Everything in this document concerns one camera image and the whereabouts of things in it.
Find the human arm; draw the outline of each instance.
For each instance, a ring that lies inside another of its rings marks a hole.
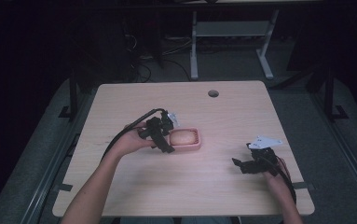
[[[144,123],[140,123],[136,127],[144,126]],[[62,223],[99,223],[120,159],[139,148],[155,146],[153,141],[140,138],[137,130],[122,135],[105,154],[97,169],[71,201]]]
[[[283,159],[278,158],[278,165],[282,171],[289,176],[289,172],[285,169],[286,165]],[[302,224],[303,220],[297,211],[295,202],[292,198],[291,192],[286,186],[281,175],[273,176],[269,172],[264,172],[263,176],[268,182],[268,188],[270,193],[278,202],[284,224]]]

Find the forearm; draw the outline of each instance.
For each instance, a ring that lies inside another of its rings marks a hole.
[[[105,156],[68,206],[62,223],[99,223],[120,158],[113,151]]]
[[[291,197],[277,199],[279,202],[284,224],[302,224],[303,220],[297,211],[296,204]]]

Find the hole in table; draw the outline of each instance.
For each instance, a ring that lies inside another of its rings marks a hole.
[[[208,91],[208,95],[211,96],[212,98],[218,97],[219,91]]]

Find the dark background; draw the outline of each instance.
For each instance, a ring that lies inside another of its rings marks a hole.
[[[134,79],[135,55],[125,50],[121,26],[127,14],[69,10],[88,2],[0,1],[0,191],[54,92],[72,72],[82,91]],[[273,38],[296,40],[288,69],[330,64],[357,101],[357,1],[345,3],[283,9]],[[183,11],[140,10],[125,19],[139,44],[154,54],[162,35],[190,34],[191,14]]]

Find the hand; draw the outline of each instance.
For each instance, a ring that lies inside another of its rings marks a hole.
[[[290,178],[289,171],[285,169],[286,164],[283,159],[278,158],[278,166],[288,176],[288,178]],[[271,194],[279,202],[292,198],[291,192],[289,191],[288,187],[283,181],[281,175],[273,176],[270,172],[264,172],[262,174],[265,177],[266,181],[268,182],[268,189],[270,190]]]
[[[123,134],[109,152],[116,153],[119,157],[123,157],[142,147],[155,147],[156,145],[152,140],[142,139],[138,135],[144,127],[146,127],[146,123],[141,122],[136,125],[133,130]]]

